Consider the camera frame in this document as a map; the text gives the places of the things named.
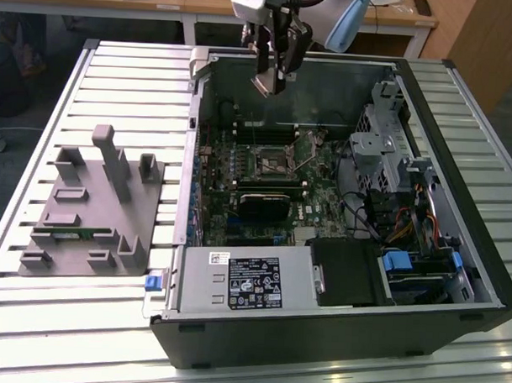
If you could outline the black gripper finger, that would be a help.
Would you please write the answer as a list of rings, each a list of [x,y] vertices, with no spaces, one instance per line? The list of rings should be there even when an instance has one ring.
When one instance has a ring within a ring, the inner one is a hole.
[[[271,68],[269,62],[271,33],[263,25],[258,25],[256,30],[257,69],[255,79],[259,81],[261,77],[267,74]]]
[[[302,65],[312,36],[311,27],[303,22],[295,11],[279,13],[275,17],[273,95],[285,89],[286,75]]]

